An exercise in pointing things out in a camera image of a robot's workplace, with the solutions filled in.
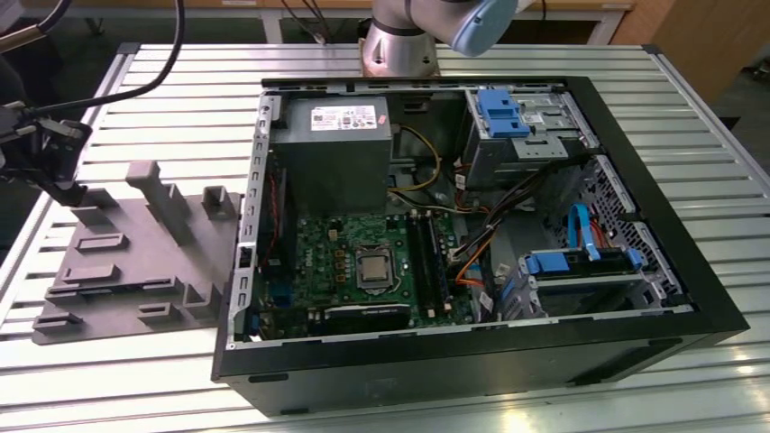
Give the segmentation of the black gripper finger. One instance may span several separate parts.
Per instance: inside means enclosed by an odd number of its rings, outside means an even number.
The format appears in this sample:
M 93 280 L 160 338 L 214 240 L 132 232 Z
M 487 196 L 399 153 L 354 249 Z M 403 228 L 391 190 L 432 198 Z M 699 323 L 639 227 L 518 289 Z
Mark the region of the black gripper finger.
M 39 186 L 63 206 L 76 207 L 87 187 L 76 181 L 80 153 L 92 135 L 92 128 L 71 120 L 44 118 L 41 127 L 43 149 L 37 153 Z

